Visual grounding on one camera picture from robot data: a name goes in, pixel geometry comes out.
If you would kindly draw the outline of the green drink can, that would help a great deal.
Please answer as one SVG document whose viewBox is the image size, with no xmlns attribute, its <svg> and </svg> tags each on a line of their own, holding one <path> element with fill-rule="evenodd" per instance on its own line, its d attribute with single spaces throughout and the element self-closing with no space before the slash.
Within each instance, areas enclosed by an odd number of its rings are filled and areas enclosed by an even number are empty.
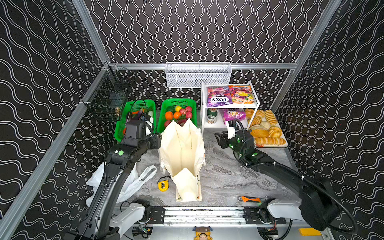
<svg viewBox="0 0 384 240">
<path fill-rule="evenodd" d="M 215 124 L 217 122 L 218 110 L 217 109 L 207 109 L 207 123 Z"/>
</svg>

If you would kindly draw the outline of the cream canvas tote bag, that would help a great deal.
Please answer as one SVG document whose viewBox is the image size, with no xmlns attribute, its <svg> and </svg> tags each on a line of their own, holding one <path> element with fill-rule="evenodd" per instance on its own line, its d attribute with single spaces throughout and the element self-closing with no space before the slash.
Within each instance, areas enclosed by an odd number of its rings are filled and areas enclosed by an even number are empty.
<svg viewBox="0 0 384 240">
<path fill-rule="evenodd" d="M 183 126 L 170 123 L 161 133 L 160 167 L 176 185 L 177 202 L 201 202 L 200 171 L 206 165 L 201 130 L 187 120 Z"/>
</svg>

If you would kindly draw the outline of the purple Fox's candy bag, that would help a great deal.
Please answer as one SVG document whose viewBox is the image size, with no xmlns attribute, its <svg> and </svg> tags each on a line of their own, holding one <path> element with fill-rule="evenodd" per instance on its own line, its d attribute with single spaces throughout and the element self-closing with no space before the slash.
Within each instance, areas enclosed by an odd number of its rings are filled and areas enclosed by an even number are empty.
<svg viewBox="0 0 384 240">
<path fill-rule="evenodd" d="M 207 87 L 207 107 L 215 108 L 232 104 L 232 96 L 228 86 Z"/>
</svg>

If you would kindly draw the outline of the purple snack pouch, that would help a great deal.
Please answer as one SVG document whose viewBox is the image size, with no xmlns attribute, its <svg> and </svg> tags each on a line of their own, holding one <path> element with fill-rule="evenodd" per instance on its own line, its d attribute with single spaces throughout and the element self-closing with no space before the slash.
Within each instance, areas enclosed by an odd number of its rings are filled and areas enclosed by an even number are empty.
<svg viewBox="0 0 384 240">
<path fill-rule="evenodd" d="M 246 119 L 244 109 L 220 109 L 224 124 L 228 121 L 238 119 L 239 121 Z"/>
</svg>

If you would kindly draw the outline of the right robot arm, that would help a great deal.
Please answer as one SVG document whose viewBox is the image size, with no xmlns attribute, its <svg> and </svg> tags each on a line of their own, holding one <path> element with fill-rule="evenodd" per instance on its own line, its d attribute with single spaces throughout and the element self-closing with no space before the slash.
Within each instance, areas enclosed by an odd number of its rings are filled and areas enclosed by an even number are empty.
<svg viewBox="0 0 384 240">
<path fill-rule="evenodd" d="M 288 166 L 275 161 L 268 154 L 257 150 L 249 133 L 239 131 L 230 138 L 227 132 L 222 132 L 216 133 L 215 138 L 222 149 L 231 149 L 235 159 L 246 169 L 264 174 L 295 193 L 301 199 L 295 211 L 300 220 L 318 231 L 329 228 L 349 235 L 357 233 L 356 220 L 336 198 L 329 182 L 300 175 Z M 350 230 L 332 226 L 332 222 L 341 213 L 345 213 L 351 220 L 353 226 Z"/>
</svg>

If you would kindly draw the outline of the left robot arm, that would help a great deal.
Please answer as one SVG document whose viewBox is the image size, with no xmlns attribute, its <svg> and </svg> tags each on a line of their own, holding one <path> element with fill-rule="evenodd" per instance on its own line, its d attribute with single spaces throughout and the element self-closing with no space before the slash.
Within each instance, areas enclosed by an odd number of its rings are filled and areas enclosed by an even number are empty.
<svg viewBox="0 0 384 240">
<path fill-rule="evenodd" d="M 160 146 L 161 136 L 154 132 L 153 123 L 141 119 L 126 122 L 123 139 L 108 151 L 101 182 L 84 219 L 64 238 L 119 240 L 124 233 L 123 227 L 111 225 L 119 194 L 141 156 L 148 150 L 158 150 Z"/>
</svg>

